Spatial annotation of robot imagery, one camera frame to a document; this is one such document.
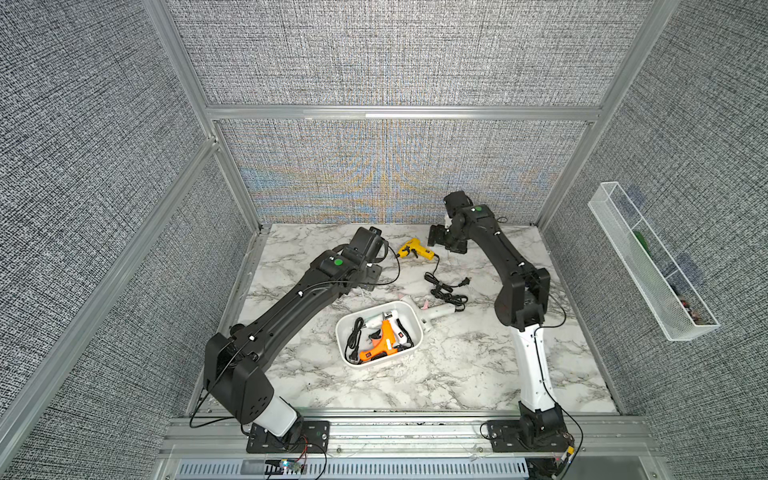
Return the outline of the yellow glue gun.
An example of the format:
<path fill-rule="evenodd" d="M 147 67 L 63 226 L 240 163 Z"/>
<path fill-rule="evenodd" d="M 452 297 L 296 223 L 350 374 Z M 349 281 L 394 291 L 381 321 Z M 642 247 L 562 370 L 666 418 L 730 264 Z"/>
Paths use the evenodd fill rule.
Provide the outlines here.
<path fill-rule="evenodd" d="M 471 282 L 469 277 L 465 277 L 458 284 L 451 285 L 440 281 L 436 277 L 437 270 L 440 265 L 440 256 L 434 251 L 424 247 L 418 238 L 412 238 L 405 242 L 397 252 L 399 258 L 406 258 L 409 255 L 413 255 L 417 258 L 424 258 L 428 261 L 434 261 L 435 265 L 431 272 L 424 274 L 424 279 L 432 285 L 430 293 L 438 300 L 442 300 L 445 304 L 453 305 L 456 312 L 462 312 L 466 308 L 468 302 L 468 296 L 464 294 L 457 294 L 456 289 L 468 286 Z"/>

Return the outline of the white plastic storage box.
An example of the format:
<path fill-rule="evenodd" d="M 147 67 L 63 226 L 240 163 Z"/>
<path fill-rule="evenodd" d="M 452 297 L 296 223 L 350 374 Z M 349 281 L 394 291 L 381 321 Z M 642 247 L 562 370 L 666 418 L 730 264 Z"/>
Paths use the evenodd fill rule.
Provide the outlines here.
<path fill-rule="evenodd" d="M 396 310 L 398 312 L 400 321 L 403 327 L 410 334 L 412 341 L 414 343 L 414 346 L 410 349 L 406 349 L 395 355 L 373 360 L 371 362 L 364 363 L 361 365 L 354 365 L 350 363 L 348 360 L 346 360 L 344 357 L 344 350 L 347 343 L 347 339 L 352 332 L 355 319 L 358 317 L 362 317 L 365 322 L 366 320 L 369 320 L 380 314 L 383 314 L 384 312 L 388 312 L 391 310 Z M 363 328 L 362 339 L 360 343 L 360 347 L 363 351 L 369 350 L 371 348 L 371 340 L 369 339 L 369 335 L 372 332 L 373 332 L 373 329 L 368 329 L 366 327 Z M 421 346 L 423 337 L 424 337 L 424 333 L 422 329 L 415 323 L 414 311 L 405 302 L 401 300 L 384 303 L 378 306 L 370 307 L 358 312 L 348 314 L 342 317 L 337 322 L 335 333 L 336 333 L 339 353 L 342 357 L 343 363 L 347 366 L 350 366 L 356 369 L 379 366 L 386 362 L 392 362 L 394 360 L 399 360 L 401 358 L 404 358 L 407 355 L 411 355 Z"/>

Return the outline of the white orange glue gun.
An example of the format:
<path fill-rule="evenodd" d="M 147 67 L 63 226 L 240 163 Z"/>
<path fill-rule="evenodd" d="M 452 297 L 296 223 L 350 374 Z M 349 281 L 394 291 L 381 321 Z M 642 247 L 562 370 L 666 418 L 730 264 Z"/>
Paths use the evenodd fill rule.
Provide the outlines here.
<path fill-rule="evenodd" d="M 403 327 L 396 310 L 384 312 L 364 323 L 368 329 L 373 329 L 369 335 L 373 348 L 364 353 L 366 357 L 375 354 L 399 352 L 414 346 L 408 331 Z"/>

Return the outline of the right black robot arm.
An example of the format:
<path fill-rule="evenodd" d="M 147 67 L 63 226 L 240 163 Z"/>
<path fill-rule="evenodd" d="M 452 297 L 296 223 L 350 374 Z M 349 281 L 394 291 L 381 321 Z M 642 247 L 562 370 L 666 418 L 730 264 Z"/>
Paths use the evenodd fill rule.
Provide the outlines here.
<path fill-rule="evenodd" d="M 443 199 L 448 222 L 430 227 L 428 244 L 464 253 L 472 241 L 495 268 L 501 290 L 494 302 L 499 322 L 512 331 L 520 386 L 520 418 L 513 432 L 525 449 L 573 445 L 562 407 L 554 399 L 543 346 L 551 276 L 530 263 L 502 232 L 493 211 L 463 191 Z"/>

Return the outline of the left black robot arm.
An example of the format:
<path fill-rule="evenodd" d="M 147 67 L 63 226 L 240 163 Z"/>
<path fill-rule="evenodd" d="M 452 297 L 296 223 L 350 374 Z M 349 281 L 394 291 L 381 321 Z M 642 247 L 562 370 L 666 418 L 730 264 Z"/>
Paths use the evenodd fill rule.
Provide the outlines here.
<path fill-rule="evenodd" d="M 217 333 L 205 347 L 203 389 L 240 424 L 254 424 L 293 444 L 303 419 L 275 393 L 266 376 L 287 343 L 327 306 L 355 288 L 373 289 L 388 242 L 376 227 L 360 227 L 352 239 L 323 251 L 298 283 L 259 318 Z"/>

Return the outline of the white pink glue gun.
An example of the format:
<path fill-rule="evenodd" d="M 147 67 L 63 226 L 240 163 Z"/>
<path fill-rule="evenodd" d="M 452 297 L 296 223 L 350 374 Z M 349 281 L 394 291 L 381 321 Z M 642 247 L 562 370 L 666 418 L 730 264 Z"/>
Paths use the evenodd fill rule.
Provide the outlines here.
<path fill-rule="evenodd" d="M 403 296 L 401 301 L 405 302 L 413 311 L 415 323 L 423 332 L 432 328 L 432 321 L 456 312 L 457 306 L 451 303 L 444 303 L 437 306 L 420 308 L 410 296 Z"/>

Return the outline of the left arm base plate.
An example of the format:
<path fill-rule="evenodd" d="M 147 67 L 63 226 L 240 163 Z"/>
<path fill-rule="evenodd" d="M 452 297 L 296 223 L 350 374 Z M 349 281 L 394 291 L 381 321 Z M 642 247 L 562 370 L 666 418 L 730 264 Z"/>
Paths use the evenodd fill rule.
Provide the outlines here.
<path fill-rule="evenodd" d="M 326 453 L 330 439 L 329 421 L 300 420 L 283 436 L 275 436 L 267 429 L 250 425 L 246 452 L 249 454 L 267 453 Z"/>

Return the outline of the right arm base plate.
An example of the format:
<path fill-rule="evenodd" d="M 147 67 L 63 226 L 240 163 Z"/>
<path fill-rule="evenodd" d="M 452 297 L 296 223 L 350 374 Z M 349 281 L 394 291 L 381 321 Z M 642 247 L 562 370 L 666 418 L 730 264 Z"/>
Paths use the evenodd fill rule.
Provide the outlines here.
<path fill-rule="evenodd" d="M 573 446 L 573 437 L 567 431 L 536 426 L 529 419 L 490 420 L 485 430 L 495 453 L 562 453 Z"/>

